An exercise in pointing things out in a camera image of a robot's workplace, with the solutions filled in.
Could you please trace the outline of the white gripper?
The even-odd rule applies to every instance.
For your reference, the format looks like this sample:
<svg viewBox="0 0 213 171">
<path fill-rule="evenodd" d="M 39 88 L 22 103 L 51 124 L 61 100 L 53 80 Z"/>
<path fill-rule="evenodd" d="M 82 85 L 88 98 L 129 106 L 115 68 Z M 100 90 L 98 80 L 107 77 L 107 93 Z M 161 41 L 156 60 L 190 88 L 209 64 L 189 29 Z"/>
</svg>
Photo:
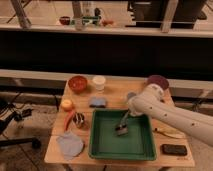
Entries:
<svg viewBox="0 0 213 171">
<path fill-rule="evenodd" d="M 133 99 L 134 98 L 130 98 L 128 101 L 127 101 L 127 106 L 128 106 L 128 109 L 130 111 L 130 115 L 133 116 L 133 117 L 136 117 L 136 116 L 141 116 L 141 112 L 138 112 L 136 110 L 136 108 L 134 107 L 133 105 Z"/>
</svg>

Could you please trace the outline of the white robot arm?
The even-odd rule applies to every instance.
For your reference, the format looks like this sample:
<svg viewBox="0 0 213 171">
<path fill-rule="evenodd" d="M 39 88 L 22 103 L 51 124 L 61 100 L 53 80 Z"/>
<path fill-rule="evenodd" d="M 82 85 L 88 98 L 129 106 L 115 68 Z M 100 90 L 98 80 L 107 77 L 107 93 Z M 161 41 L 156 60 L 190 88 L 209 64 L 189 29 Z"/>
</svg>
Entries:
<svg viewBox="0 0 213 171">
<path fill-rule="evenodd" d="M 161 102 L 163 95 L 164 90 L 159 85 L 149 84 L 141 93 L 127 101 L 130 115 L 147 114 L 209 146 L 213 146 L 213 117 L 167 105 Z"/>
</svg>

